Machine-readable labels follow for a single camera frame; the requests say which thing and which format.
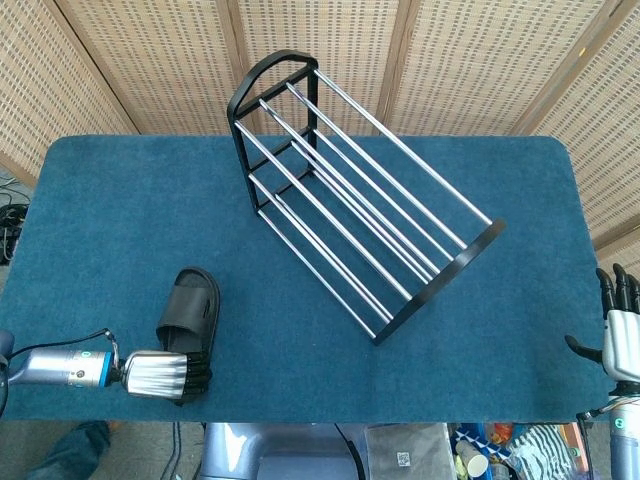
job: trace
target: jeans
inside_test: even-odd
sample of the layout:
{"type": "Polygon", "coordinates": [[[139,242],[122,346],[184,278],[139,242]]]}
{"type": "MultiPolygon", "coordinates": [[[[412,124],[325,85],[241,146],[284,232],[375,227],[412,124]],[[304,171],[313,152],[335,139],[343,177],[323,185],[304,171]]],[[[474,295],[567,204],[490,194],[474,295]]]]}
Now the jeans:
{"type": "Polygon", "coordinates": [[[107,422],[81,423],[58,440],[44,462],[27,474],[27,480],[87,480],[108,447],[107,422]]]}

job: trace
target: slide sandal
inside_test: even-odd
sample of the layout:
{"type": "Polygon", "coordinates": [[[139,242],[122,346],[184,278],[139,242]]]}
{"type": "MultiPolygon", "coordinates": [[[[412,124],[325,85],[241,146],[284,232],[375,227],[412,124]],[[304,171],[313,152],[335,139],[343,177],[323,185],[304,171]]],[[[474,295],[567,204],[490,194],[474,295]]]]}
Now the slide sandal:
{"type": "Polygon", "coordinates": [[[182,269],[173,284],[167,308],[158,322],[156,335],[165,351],[189,354],[189,363],[194,370],[192,373],[196,377],[192,383],[188,374],[183,401],[191,400],[207,389],[219,312],[220,290],[213,276],[199,267],[182,269]],[[200,371],[202,369],[207,372],[204,377],[204,372],[200,371]]]}

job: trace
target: metal shoe rack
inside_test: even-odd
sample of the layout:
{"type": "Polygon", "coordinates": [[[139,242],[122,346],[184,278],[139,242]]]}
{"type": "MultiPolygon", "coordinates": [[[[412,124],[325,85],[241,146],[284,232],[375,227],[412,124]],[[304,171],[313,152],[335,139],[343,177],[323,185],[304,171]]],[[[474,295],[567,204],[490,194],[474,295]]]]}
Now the metal shoe rack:
{"type": "Polygon", "coordinates": [[[505,227],[505,223],[502,220],[491,220],[482,213],[418,154],[322,73],[318,69],[316,59],[307,54],[292,50],[282,50],[257,63],[231,98],[227,108],[227,117],[244,171],[249,196],[256,213],[264,219],[287,247],[342,304],[376,345],[393,333],[405,320],[450,282],[505,227]],[[245,97],[247,97],[258,78],[273,66],[285,61],[300,62],[304,65],[261,94],[245,101],[245,97]],[[308,87],[306,96],[297,87],[297,84],[305,79],[308,87]],[[419,167],[418,170],[421,175],[435,180],[437,187],[444,189],[444,192],[446,192],[446,205],[442,205],[441,200],[437,205],[425,205],[424,201],[417,198],[416,192],[410,192],[407,187],[398,181],[397,175],[394,175],[393,172],[389,171],[388,167],[385,168],[378,160],[374,159],[372,154],[365,151],[323,113],[318,108],[318,81],[326,85],[331,90],[331,94],[339,96],[375,126],[384,137],[398,147],[398,153],[400,151],[403,152],[413,162],[412,165],[419,167]],[[307,109],[307,124],[300,130],[292,127],[269,104],[270,100],[283,92],[290,92],[295,99],[293,101],[301,102],[307,109]],[[280,125],[288,134],[284,142],[268,148],[241,122],[243,118],[258,109],[265,111],[268,114],[268,118],[280,125]],[[318,128],[318,120],[332,132],[331,138],[325,136],[318,128]],[[261,154],[261,158],[252,164],[249,161],[246,140],[261,154]],[[331,155],[320,153],[318,149],[319,142],[321,144],[320,150],[330,152],[331,155]],[[355,158],[350,157],[336,145],[339,142],[346,144],[349,150],[355,152],[357,156],[355,158]],[[282,159],[283,152],[290,147],[306,161],[306,168],[301,173],[294,173],[292,168],[287,165],[287,162],[282,159]],[[342,171],[336,168],[336,159],[339,162],[344,162],[341,165],[343,167],[342,171]],[[286,183],[283,186],[277,189],[268,188],[258,178],[258,171],[268,164],[275,167],[286,178],[286,183]],[[342,173],[345,171],[345,165],[349,167],[349,172],[354,176],[348,178],[342,173]],[[322,200],[324,197],[321,197],[317,192],[314,193],[313,189],[308,187],[308,183],[312,181],[319,181],[324,188],[325,195],[332,195],[335,198],[332,198],[331,201],[322,200]],[[366,185],[366,193],[362,190],[362,187],[357,187],[356,183],[366,185]],[[323,239],[317,231],[303,220],[302,213],[296,212],[285,200],[283,193],[289,189],[297,190],[315,208],[316,213],[331,225],[332,228],[329,229],[331,235],[341,236],[346,244],[350,245],[362,256],[366,263],[383,279],[387,288],[400,297],[402,300],[401,305],[403,306],[396,309],[395,313],[392,313],[385,306],[381,297],[372,292],[372,289],[366,284],[371,280],[371,276],[356,275],[354,269],[347,265],[345,258],[341,258],[341,256],[345,257],[345,255],[341,255],[343,252],[332,249],[326,241],[326,236],[323,239]],[[466,215],[477,217],[480,220],[479,223],[484,225],[484,230],[476,232],[475,235],[477,237],[469,244],[465,243],[461,236],[454,233],[452,228],[433,213],[436,209],[442,211],[455,202],[464,207],[466,215]],[[376,206],[376,203],[378,205],[383,203],[387,208],[380,208],[376,206]],[[266,207],[269,204],[272,204],[275,210],[273,207],[267,210],[266,207]],[[344,220],[338,218],[337,212],[335,210],[332,211],[332,209],[336,208],[336,205],[343,210],[342,214],[345,211],[349,212],[354,221],[357,220],[368,234],[375,237],[375,249],[370,246],[371,239],[367,239],[367,242],[365,242],[362,238],[362,233],[356,233],[347,226],[344,220]],[[389,210],[393,212],[393,215],[385,213],[389,210]],[[286,219],[290,222],[295,229],[294,231],[300,234],[299,238],[304,238],[303,243],[306,243],[304,248],[288,237],[284,229],[278,226],[278,222],[274,220],[273,216],[267,215],[267,211],[277,212],[275,215],[281,217],[280,221],[286,219]],[[446,242],[438,241],[434,238],[437,236],[434,232],[438,231],[438,235],[447,239],[446,242]],[[416,235],[422,241],[428,243],[433,258],[430,258],[425,253],[425,248],[419,248],[416,245],[418,243],[415,240],[416,235]],[[317,263],[314,265],[314,262],[303,253],[305,248],[316,252],[317,255],[315,256],[326,262],[324,268],[329,265],[333,269],[332,272],[339,275],[336,278],[341,278],[346,282],[342,290],[337,288],[326,274],[322,273],[322,269],[318,267],[317,263]],[[394,265],[396,270],[385,266],[385,262],[379,257],[384,257],[387,260],[386,263],[388,263],[390,257],[393,258],[397,263],[397,265],[394,265]],[[411,290],[403,285],[398,279],[399,275],[395,273],[398,271],[398,266],[406,269],[405,273],[408,272],[407,274],[417,282],[418,288],[411,290]],[[366,305],[368,311],[363,312],[362,308],[355,308],[347,300],[348,295],[341,293],[347,286],[347,290],[351,294],[361,299],[358,304],[366,305]]]}

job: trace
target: label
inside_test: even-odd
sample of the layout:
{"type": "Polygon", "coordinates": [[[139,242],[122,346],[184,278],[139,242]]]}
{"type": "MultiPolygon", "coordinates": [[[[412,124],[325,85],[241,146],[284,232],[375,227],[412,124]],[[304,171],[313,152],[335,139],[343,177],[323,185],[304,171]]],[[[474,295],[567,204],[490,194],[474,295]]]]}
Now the label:
{"type": "Polygon", "coordinates": [[[83,387],[99,386],[104,362],[104,352],[70,352],[66,362],[69,371],[67,384],[83,387]]]}
{"type": "Polygon", "coordinates": [[[409,456],[409,452],[397,452],[398,457],[398,466],[399,467],[410,467],[411,466],[411,457],[409,456]]]}

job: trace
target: wicker panel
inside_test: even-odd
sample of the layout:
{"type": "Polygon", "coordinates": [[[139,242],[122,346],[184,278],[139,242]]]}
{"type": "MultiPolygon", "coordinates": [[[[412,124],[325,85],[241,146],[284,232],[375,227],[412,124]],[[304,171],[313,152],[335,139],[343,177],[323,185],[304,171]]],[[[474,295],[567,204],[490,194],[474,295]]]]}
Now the wicker panel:
{"type": "Polygon", "coordinates": [[[601,2],[424,1],[390,127],[406,134],[506,134],[601,2]]]}
{"type": "MultiPolygon", "coordinates": [[[[252,64],[283,48],[310,53],[342,88],[369,111],[375,112],[387,61],[387,52],[397,1],[287,0],[282,2],[240,1],[245,42],[252,64]]],[[[257,88],[265,88],[295,70],[281,65],[265,75],[257,88]]],[[[304,109],[287,94],[272,105],[290,123],[304,124],[304,109]]],[[[365,134],[372,130],[351,107],[320,83],[320,107],[348,133],[365,134]]],[[[280,132],[273,121],[263,125],[280,132]]]]}
{"type": "Polygon", "coordinates": [[[132,133],[114,101],[41,0],[0,3],[0,154],[9,162],[37,177],[61,136],[132,133]]]}
{"type": "Polygon", "coordinates": [[[603,258],[599,263],[602,268],[609,272],[612,276],[611,278],[613,278],[612,265],[619,263],[625,268],[627,273],[640,279],[640,241],[618,250],[607,258],[603,258]]]}
{"type": "Polygon", "coordinates": [[[569,148],[593,237],[640,212],[640,6],[536,133],[553,135],[569,148]]]}
{"type": "Polygon", "coordinates": [[[235,82],[215,1],[59,1],[143,133],[228,133],[235,82]]]}

